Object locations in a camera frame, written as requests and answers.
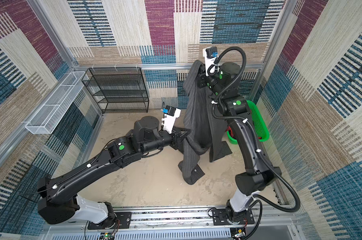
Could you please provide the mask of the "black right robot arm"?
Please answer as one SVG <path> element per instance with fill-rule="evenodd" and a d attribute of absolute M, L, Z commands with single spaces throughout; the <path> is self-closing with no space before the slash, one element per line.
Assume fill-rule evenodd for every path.
<path fill-rule="evenodd" d="M 235 176 L 237 185 L 234 196 L 228 200 L 225 208 L 228 222 L 239 223 L 244 220 L 252 202 L 267 186 L 277 180 L 281 170 L 273 167 L 264 154 L 264 148 L 255 132 L 251 109 L 246 99 L 238 93 L 240 66 L 225 63 L 217 71 L 202 65 L 198 69 L 197 82 L 202 88 L 207 86 L 216 97 L 213 116 L 225 120 L 234 133 L 245 164 L 245 172 Z"/>

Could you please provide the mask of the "dark grey striped shirt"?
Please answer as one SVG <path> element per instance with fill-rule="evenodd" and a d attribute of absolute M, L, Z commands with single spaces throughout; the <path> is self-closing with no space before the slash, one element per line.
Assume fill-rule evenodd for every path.
<path fill-rule="evenodd" d="M 183 123 L 190 133 L 182 141 L 183 160 L 179 163 L 179 169 L 189 185 L 194 185 L 204 176 L 198 165 L 200 156 L 209 152 L 209 161 L 214 162 L 232 154 L 227 142 L 222 140 L 228 124 L 224 120 L 215 119 L 211 112 L 212 91 L 207 86 L 198 87 L 197 77 L 201 68 L 205 68 L 203 63 L 196 60 L 183 83 L 188 97 Z"/>

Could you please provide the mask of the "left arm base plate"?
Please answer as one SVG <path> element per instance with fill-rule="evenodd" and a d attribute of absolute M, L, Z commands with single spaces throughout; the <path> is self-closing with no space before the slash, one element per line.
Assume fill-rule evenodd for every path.
<path fill-rule="evenodd" d="M 99 224 L 90 222 L 87 230 L 128 229 L 131 219 L 132 212 L 117 212 L 112 219 L 106 219 Z"/>

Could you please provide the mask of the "green plastic basket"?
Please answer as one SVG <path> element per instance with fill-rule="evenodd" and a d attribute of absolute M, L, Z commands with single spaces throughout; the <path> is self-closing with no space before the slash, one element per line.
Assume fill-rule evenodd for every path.
<path fill-rule="evenodd" d="M 251 110 L 251 116 L 252 116 L 253 123 L 255 126 L 256 134 L 261 142 L 266 142 L 269 139 L 270 134 L 269 134 L 267 126 L 262 118 L 262 115 L 259 112 L 255 103 L 253 103 L 250 100 L 247 100 L 247 104 Z M 237 145 L 237 140 L 234 137 L 234 132 L 231 129 L 231 127 L 227 128 L 226 134 L 227 134 L 229 142 L 231 144 Z"/>

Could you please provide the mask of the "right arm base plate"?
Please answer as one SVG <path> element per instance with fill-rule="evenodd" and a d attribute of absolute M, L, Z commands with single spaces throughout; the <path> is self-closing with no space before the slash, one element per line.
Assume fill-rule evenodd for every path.
<path fill-rule="evenodd" d="M 213 219 L 215 226 L 255 224 L 251 210 L 236 213 L 231 212 L 228 208 L 211 208 L 208 210 L 208 215 Z"/>

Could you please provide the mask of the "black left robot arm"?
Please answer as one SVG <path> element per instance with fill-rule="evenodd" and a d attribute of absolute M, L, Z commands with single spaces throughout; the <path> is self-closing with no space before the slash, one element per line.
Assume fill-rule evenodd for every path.
<path fill-rule="evenodd" d="M 149 158 L 170 146 L 178 150 L 190 129 L 159 128 L 160 121 L 145 116 L 136 121 L 125 136 L 111 140 L 94 158 L 54 179 L 42 178 L 38 183 L 38 214 L 50 225 L 69 220 L 84 220 L 102 229 L 110 229 L 117 217 L 109 202 L 89 201 L 79 195 L 85 187 L 128 165 Z"/>

